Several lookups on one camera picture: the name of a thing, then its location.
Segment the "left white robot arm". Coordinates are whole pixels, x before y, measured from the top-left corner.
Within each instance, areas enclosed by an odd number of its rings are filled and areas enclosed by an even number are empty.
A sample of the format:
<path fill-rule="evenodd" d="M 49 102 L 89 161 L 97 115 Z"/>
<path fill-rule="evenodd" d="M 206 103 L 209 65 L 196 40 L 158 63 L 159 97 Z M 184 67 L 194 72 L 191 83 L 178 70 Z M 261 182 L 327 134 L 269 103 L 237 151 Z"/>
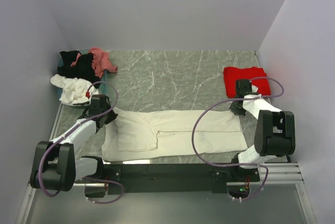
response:
<path fill-rule="evenodd" d="M 98 156 L 75 158 L 75 152 L 91 136 L 117 118 L 106 95 L 92 95 L 88 107 L 75 124 L 59 137 L 41 141 L 35 149 L 30 186 L 53 197 L 68 192 L 75 181 L 87 177 L 99 183 L 105 176 L 103 159 Z"/>

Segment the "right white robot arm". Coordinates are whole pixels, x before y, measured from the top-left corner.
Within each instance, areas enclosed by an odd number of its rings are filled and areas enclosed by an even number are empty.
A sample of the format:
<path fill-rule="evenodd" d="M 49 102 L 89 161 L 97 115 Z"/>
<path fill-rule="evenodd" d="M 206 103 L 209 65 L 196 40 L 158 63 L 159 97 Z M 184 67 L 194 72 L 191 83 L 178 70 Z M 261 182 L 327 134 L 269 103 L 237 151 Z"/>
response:
<path fill-rule="evenodd" d="M 230 168 L 230 177 L 240 182 L 258 165 L 295 152 L 295 117 L 291 111 L 278 109 L 268 103 L 263 95 L 253 89 L 251 80 L 237 80 L 235 89 L 230 111 L 239 116 L 250 113 L 257 120 L 254 144 L 232 159 L 236 165 Z"/>

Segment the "cream white t-shirt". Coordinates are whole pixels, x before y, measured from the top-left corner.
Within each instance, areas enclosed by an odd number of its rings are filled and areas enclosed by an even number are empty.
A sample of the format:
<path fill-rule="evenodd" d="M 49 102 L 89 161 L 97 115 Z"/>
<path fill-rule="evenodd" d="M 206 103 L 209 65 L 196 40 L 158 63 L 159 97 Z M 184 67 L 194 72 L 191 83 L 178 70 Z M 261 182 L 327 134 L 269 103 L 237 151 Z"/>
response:
<path fill-rule="evenodd" d="M 102 146 L 107 162 L 247 149 L 239 117 L 229 111 L 204 117 L 201 110 L 114 111 L 118 117 L 106 125 Z"/>

